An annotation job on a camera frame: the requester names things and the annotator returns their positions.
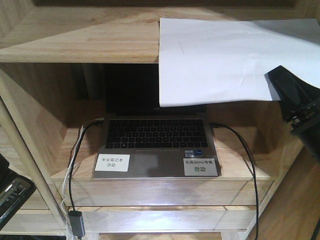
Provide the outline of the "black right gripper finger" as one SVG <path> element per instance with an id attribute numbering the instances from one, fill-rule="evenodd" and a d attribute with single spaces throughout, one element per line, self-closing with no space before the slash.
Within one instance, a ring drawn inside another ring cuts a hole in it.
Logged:
<path id="1" fill-rule="evenodd" d="M 308 118 L 320 113 L 320 89 L 279 65 L 265 74 L 280 99 L 284 118 Z"/>

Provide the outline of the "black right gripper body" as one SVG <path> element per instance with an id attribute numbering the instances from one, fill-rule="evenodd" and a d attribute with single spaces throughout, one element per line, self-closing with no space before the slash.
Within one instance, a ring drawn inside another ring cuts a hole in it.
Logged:
<path id="1" fill-rule="evenodd" d="M 292 130 L 303 145 L 317 160 L 320 159 L 320 99 L 317 98 L 305 103 L 290 101 L 290 110 L 287 117 Z"/>

